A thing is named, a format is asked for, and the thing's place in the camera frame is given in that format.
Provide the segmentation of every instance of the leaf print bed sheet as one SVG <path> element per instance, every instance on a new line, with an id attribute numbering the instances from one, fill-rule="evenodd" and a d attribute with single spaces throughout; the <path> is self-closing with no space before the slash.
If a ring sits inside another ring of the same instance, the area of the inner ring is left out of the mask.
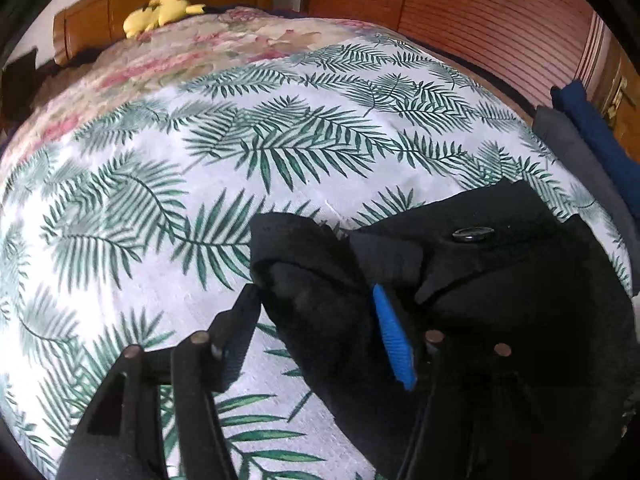
<path id="1" fill-rule="evenodd" d="M 230 308 L 252 215 L 356 228 L 502 178 L 579 214 L 630 291 L 609 216 L 512 110 L 382 32 L 210 72 L 130 100 L 14 167 L 0 218 L 0 413 L 48 478 L 120 351 Z M 180 479 L 170 388 L 164 450 Z M 239 479 L 380 479 L 263 314 L 215 398 Z"/>

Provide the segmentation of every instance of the bed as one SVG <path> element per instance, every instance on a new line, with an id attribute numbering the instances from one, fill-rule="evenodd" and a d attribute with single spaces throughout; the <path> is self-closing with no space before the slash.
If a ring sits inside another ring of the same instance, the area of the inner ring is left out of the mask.
<path id="1" fill-rule="evenodd" d="M 117 41 L 141 3 L 81 0 L 56 17 L 56 62 L 107 48 L 0 161 L 0 413 L 46 478 L 127 344 L 173 345 L 233 304 L 258 212 L 350 229 L 525 179 L 558 218 L 589 223 L 630 293 L 608 214 L 477 74 L 369 23 L 245 6 Z M 180 479 L 170 388 L 161 397 Z M 241 479 L 381 478 L 264 314 L 215 400 Z"/>

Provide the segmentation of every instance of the stuffed animal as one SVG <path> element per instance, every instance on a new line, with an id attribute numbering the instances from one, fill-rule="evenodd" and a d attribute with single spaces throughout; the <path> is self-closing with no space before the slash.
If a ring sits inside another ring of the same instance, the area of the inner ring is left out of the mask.
<path id="1" fill-rule="evenodd" d="M 127 16 L 122 28 L 127 38 L 135 38 L 140 32 L 177 22 L 192 14 L 204 14 L 204 4 L 190 5 L 187 0 L 151 0 L 148 6 Z"/>

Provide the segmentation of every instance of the blue garment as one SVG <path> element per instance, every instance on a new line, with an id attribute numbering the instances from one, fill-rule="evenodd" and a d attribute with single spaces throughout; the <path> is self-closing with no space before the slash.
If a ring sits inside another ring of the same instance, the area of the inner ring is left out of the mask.
<path id="1" fill-rule="evenodd" d="M 596 108 L 587 101 L 581 81 L 563 89 L 553 87 L 554 108 L 564 112 L 575 124 L 605 172 L 615 184 L 631 215 L 640 219 L 640 164 L 631 160 L 620 146 Z"/>

